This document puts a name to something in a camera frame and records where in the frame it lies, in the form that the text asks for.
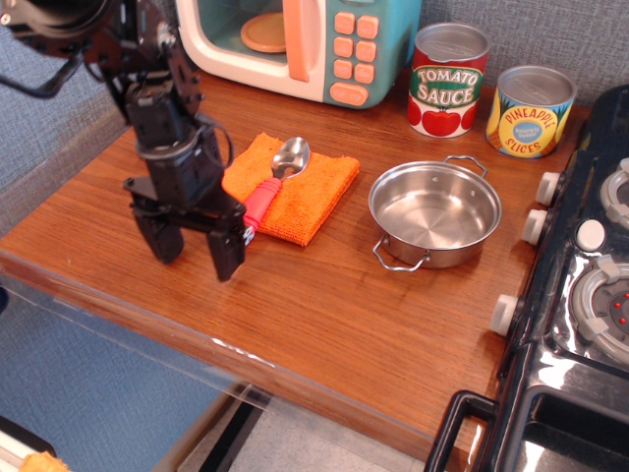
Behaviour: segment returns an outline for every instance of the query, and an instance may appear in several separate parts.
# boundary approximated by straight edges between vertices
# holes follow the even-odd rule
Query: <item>pot handle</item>
[[[480,162],[478,162],[474,157],[471,157],[470,155],[448,155],[445,159],[443,159],[443,162],[447,162],[450,159],[468,159],[473,161],[476,165],[478,165],[481,170],[483,171],[483,174],[481,174],[481,177],[485,179],[485,177],[487,176],[487,168],[482,165]]]
[[[380,264],[387,270],[393,270],[394,272],[414,272],[415,270],[420,268],[420,266],[422,266],[422,264],[430,257],[430,251],[426,249],[426,253],[424,254],[424,256],[420,259],[418,263],[416,263],[412,267],[404,267],[400,265],[389,265],[384,261],[384,259],[378,252],[378,249],[380,248],[382,243],[384,243],[384,241],[386,240],[388,240],[388,236],[386,235],[382,236],[380,240],[377,243],[375,243],[375,246],[373,246],[372,250],[375,256],[377,257],[377,259],[379,260]]]

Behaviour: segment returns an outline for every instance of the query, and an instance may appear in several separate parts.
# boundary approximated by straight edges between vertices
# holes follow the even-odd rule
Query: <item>spoon with red handle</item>
[[[259,229],[264,214],[270,207],[273,199],[282,189],[282,181],[295,177],[302,172],[311,157],[311,149],[304,138],[291,138],[282,145],[277,154],[273,156],[271,171],[273,177],[259,184],[254,192],[245,201],[244,220],[248,226],[248,240],[251,241]]]

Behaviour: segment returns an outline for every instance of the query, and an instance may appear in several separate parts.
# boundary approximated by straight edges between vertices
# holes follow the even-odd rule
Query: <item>toy stove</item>
[[[493,314],[507,336],[498,398],[453,396],[426,471],[444,470],[467,416],[486,421],[472,470],[629,471],[629,86],[597,100],[538,201],[526,289]]]

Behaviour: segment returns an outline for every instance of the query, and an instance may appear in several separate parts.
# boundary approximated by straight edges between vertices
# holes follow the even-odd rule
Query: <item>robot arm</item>
[[[168,264],[183,250],[181,227],[202,231],[218,278],[228,280],[245,259],[245,208],[222,188],[220,128],[199,114],[199,81],[160,11],[148,0],[1,1],[0,24],[16,39],[68,62],[40,88],[0,84],[51,97],[85,62],[136,131],[149,176],[124,186],[149,247]]]

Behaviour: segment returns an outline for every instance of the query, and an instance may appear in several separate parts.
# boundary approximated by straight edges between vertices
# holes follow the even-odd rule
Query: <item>metal pan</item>
[[[448,163],[469,159],[482,175]],[[500,198],[487,169],[468,155],[443,162],[409,162],[382,174],[370,191],[370,210],[383,236],[373,253],[389,270],[457,266],[483,248],[502,216]],[[409,266],[388,265],[379,248]]]

